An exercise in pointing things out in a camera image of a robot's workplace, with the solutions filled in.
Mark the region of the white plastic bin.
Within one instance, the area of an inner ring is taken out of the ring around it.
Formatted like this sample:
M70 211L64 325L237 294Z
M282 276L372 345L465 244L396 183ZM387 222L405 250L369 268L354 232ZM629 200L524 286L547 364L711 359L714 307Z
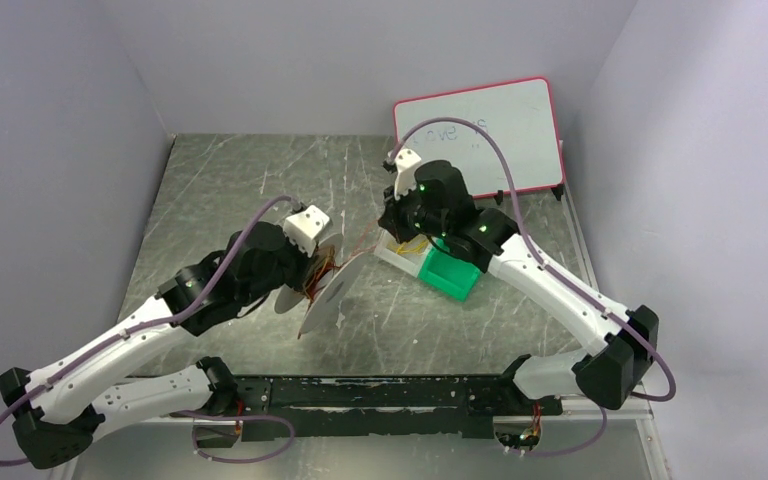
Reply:
M387 231L382 231L374 249L374 255L406 274L417 277L430 250L429 241L424 236L399 243Z

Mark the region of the green plastic bin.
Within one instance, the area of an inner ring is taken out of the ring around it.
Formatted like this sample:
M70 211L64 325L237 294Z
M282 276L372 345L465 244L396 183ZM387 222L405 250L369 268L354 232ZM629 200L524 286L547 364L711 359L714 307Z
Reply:
M481 275L481 271L470 263L431 248L418 278L451 298L465 302Z

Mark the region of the wires wound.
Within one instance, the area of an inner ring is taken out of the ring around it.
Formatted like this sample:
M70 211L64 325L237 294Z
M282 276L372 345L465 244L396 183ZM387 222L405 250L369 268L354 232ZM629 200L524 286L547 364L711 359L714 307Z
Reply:
M335 246L326 246L318 248L315 253L315 260L311 272L303 284L302 294L309 303L313 303L322 290L318 284L329 273L337 273L341 264L337 260L338 248Z

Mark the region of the white filament spool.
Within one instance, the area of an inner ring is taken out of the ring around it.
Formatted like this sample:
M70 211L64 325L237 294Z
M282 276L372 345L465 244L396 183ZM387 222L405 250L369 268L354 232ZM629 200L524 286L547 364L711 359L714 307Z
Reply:
M343 246L343 235L339 233L330 235L319 243L318 248L326 246L337 247L339 253L340 248ZM277 314L284 314L301 303L305 304L306 311L297 333L298 338L312 332L327 321L335 321L338 317L341 301L356 283L369 260L370 253L361 251L342 263L338 261L342 268L337 273L327 274L325 278L319 282L318 286L322 287L322 290L318 292L313 303L309 303L305 299L302 290L293 290L290 287L283 286L278 291L278 296L274 304L274 311Z

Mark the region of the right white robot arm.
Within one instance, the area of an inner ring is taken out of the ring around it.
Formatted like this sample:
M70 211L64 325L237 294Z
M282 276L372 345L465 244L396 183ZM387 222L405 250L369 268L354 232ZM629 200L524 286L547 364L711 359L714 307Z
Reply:
M578 341L575 351L516 365L512 382L521 394L582 395L620 409L654 361L657 315L603 296L521 235L509 215L478 206L450 162L403 158L383 166L395 179L383 192L382 229L401 243L442 241L450 256L525 294Z

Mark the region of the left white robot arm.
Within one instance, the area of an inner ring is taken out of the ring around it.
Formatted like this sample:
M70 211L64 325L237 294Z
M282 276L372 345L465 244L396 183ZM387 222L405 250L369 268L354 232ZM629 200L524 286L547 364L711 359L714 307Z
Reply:
M0 394L22 462L51 469L110 433L169 413L242 412L238 384L217 357L166 376L128 376L160 352L258 309L271 293L305 287L329 226L309 213L281 224L253 222L84 347L43 368L2 373Z

